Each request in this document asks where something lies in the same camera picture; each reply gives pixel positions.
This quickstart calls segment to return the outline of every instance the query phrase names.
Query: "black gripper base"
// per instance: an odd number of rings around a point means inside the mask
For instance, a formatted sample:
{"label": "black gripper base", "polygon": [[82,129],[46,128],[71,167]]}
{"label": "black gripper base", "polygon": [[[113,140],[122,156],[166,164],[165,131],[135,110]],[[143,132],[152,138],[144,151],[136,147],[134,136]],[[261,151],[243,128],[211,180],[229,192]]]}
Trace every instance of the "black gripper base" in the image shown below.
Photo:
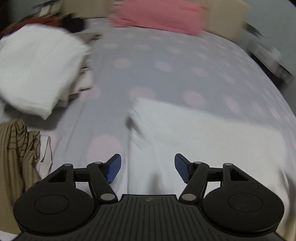
{"label": "black gripper base", "polygon": [[213,227],[194,205],[180,203],[175,195],[124,195],[102,205],[85,226],[60,236],[27,232],[15,241],[281,241],[271,232],[258,237],[238,237]]}

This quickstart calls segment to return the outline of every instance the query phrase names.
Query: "white towel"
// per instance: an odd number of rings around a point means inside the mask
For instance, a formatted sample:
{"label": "white towel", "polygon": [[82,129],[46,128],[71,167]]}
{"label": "white towel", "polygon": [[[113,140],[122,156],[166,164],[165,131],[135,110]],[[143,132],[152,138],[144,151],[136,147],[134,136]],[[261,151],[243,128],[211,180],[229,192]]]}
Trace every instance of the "white towel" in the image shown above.
{"label": "white towel", "polygon": [[[290,204],[282,170],[287,151],[280,132],[146,99],[135,103],[130,117],[130,194],[179,198],[186,184],[174,167],[176,153],[211,167],[230,162],[282,199],[285,215],[279,228],[285,225]],[[208,183],[207,192],[218,186]]]}
{"label": "white towel", "polygon": [[90,47],[60,28],[26,25],[0,41],[0,97],[46,119]]}
{"label": "white towel", "polygon": [[40,158],[35,166],[41,179],[49,174],[52,166],[52,150],[50,147],[50,136],[40,135]]}
{"label": "white towel", "polygon": [[93,74],[90,68],[81,69],[74,83],[66,89],[59,98],[56,108],[65,108],[69,100],[77,99],[79,93],[93,87]]}

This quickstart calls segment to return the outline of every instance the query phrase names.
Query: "pink pillow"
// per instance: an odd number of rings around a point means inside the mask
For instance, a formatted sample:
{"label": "pink pillow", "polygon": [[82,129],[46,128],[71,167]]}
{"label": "pink pillow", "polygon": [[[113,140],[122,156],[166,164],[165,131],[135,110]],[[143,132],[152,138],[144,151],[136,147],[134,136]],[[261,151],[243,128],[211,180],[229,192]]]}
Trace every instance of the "pink pillow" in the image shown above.
{"label": "pink pillow", "polygon": [[183,0],[124,0],[110,17],[114,27],[138,26],[176,33],[200,34],[203,7]]}

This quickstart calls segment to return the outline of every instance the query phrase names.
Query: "dark cloth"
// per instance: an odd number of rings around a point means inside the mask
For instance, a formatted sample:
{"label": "dark cloth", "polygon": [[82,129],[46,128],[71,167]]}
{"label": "dark cloth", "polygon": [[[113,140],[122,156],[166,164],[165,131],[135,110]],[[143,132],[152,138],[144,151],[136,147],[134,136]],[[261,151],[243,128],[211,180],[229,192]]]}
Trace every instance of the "dark cloth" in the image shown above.
{"label": "dark cloth", "polygon": [[61,27],[71,33],[77,33],[84,30],[84,20],[81,18],[72,18],[72,14],[65,16],[61,21]]}

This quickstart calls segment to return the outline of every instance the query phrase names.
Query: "pink polka dot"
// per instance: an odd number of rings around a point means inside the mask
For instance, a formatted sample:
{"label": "pink polka dot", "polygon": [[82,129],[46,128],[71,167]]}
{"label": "pink polka dot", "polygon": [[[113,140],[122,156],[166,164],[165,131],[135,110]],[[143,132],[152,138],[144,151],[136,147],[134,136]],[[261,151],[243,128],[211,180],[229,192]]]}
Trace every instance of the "pink polka dot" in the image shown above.
{"label": "pink polka dot", "polygon": [[106,49],[116,49],[116,48],[118,48],[118,45],[117,44],[104,44],[103,47]]}
{"label": "pink polka dot", "polygon": [[150,47],[146,44],[137,44],[137,45],[135,45],[135,48],[140,49],[140,50],[149,50],[150,49]]}
{"label": "pink polka dot", "polygon": [[87,152],[88,162],[106,162],[114,154],[122,154],[122,151],[122,146],[115,137],[111,135],[97,136],[91,141],[89,146]]}
{"label": "pink polka dot", "polygon": [[193,67],[192,71],[200,77],[208,77],[209,76],[207,71],[205,71],[204,69],[198,68],[198,67]]}
{"label": "pink polka dot", "polygon": [[94,85],[91,89],[79,93],[79,99],[84,101],[86,99],[96,100],[100,96],[101,89]]}
{"label": "pink polka dot", "polygon": [[119,58],[115,60],[114,64],[117,68],[127,68],[131,65],[131,61],[128,58]]}
{"label": "pink polka dot", "polygon": [[41,135],[50,136],[50,148],[54,152],[57,146],[57,136],[54,131],[40,131]]}
{"label": "pink polka dot", "polygon": [[224,95],[224,101],[225,101],[225,104],[228,106],[228,108],[233,112],[233,113],[236,113],[236,114],[239,114],[240,113],[240,110],[239,110],[239,105],[238,103],[235,101],[235,99],[233,99],[231,96],[229,95]]}
{"label": "pink polka dot", "polygon": [[172,71],[172,67],[166,62],[158,61],[154,64],[154,67],[164,72]]}
{"label": "pink polka dot", "polygon": [[257,102],[252,102],[252,107],[253,107],[254,111],[256,111],[258,114],[264,116],[264,110]]}
{"label": "pink polka dot", "polygon": [[182,98],[187,105],[194,108],[205,107],[207,103],[205,98],[195,91],[185,91],[182,94]]}
{"label": "pink polka dot", "polygon": [[277,121],[281,119],[281,116],[279,115],[279,113],[276,111],[275,108],[269,107],[269,111]]}
{"label": "pink polka dot", "polygon": [[172,53],[181,53],[181,50],[179,50],[178,48],[174,48],[174,47],[169,47],[168,50]]}
{"label": "pink polka dot", "polygon": [[151,39],[153,39],[153,40],[162,40],[162,38],[161,38],[161,37],[154,36],[154,35],[152,35],[152,36],[149,36],[149,38],[151,38]]}
{"label": "pink polka dot", "polygon": [[222,78],[225,79],[228,83],[230,84],[234,84],[235,81],[232,77],[230,77],[229,75],[227,74],[221,74]]}
{"label": "pink polka dot", "polygon": [[147,99],[154,99],[156,97],[156,93],[147,87],[135,87],[129,91],[129,98],[136,99],[139,97],[147,98]]}

